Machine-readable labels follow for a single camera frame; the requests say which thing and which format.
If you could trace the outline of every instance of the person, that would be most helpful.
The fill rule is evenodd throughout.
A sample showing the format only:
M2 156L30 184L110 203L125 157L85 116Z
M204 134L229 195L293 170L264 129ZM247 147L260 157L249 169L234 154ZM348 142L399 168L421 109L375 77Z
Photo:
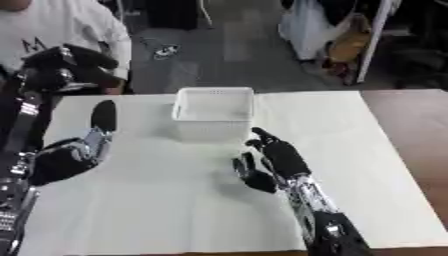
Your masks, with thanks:
M64 43L107 52L119 62L113 71L120 78L116 88L96 92L129 90L132 43L126 27L105 6L96 0L0 1L0 83L24 58Z

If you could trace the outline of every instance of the black robotic glove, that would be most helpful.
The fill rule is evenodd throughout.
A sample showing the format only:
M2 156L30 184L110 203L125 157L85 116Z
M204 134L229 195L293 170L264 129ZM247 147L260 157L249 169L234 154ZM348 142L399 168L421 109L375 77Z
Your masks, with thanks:
M249 140L246 142L246 146L254 147L263 154L263 164L269 171L285 180L298 174L311 174L310 169L293 145L258 127L252 128L252 132L257 134L260 139Z
M83 159L78 155L71 144L80 144L79 138L66 139L48 147L39 154L34 162L34 170L29 179L34 186L43 186L48 183L66 180L78 174L84 173L97 164L91 159Z
M35 87L33 89L55 92L69 82L116 87L121 79L113 76L111 71L117 67L118 61L104 54L64 44L26 58L23 69L35 70L38 80L30 82Z
M42 97L39 116L31 128L25 143L34 150L43 147L42 138L51 121L52 97L59 90L82 89L87 84L107 88L119 84L120 79L107 70L113 70L118 62L101 53L65 44L37 53L24 60L22 69L6 81L0 90L0 151L20 111L23 92L35 91Z

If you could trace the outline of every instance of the table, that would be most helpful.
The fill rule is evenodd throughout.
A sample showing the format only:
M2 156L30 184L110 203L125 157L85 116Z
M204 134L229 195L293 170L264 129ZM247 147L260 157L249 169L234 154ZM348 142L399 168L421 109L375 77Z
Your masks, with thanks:
M448 227L448 94L440 90L367 91L362 96L407 164L445 227ZM444 256L448 248L375 250L378 256ZM305 256L305 252L191 256Z

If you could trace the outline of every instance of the black glove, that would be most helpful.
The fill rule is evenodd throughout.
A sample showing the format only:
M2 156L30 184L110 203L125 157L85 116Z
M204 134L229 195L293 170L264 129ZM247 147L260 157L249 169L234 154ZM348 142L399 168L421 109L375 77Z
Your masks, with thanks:
M75 150L63 148L65 145L81 141L79 138L56 142L43 149L43 152L34 162L34 170L29 179L34 186L43 186L48 183L66 180L84 173L97 164L88 159L76 158Z
M103 88L113 88L121 82L110 74L118 67L118 62L99 52L64 44L37 53L24 60L23 69L36 70L30 83L37 91L57 91L66 85L66 77L60 70L70 72L70 79L76 83L92 83Z
M310 175L311 171L293 145L282 141L261 128L252 128L259 140L249 140L246 146L252 146L260 151L265 159L263 164L271 172L283 179L289 179L297 174Z

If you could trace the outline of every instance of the white t-shirt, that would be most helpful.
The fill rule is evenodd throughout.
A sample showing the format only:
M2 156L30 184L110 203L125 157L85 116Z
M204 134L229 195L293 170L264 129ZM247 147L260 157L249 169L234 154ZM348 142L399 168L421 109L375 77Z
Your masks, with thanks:
M8 71L64 43L101 51L99 41L109 44L120 63L114 75L127 79L132 43L126 27L96 0L32 0L21 12L0 11L0 65Z

